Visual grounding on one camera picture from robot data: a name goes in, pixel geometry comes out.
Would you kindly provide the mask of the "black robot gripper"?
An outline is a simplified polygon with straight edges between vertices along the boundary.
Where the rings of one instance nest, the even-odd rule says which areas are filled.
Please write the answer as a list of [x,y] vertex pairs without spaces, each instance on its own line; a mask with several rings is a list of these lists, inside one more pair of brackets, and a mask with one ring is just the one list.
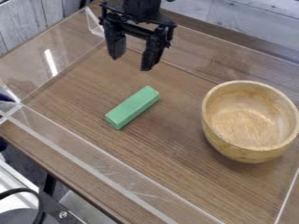
[[141,57],[142,71],[158,63],[164,48],[173,39],[176,23],[160,12],[161,0],[102,1],[98,23],[102,25],[106,51],[113,60],[125,53],[126,35],[145,41]]

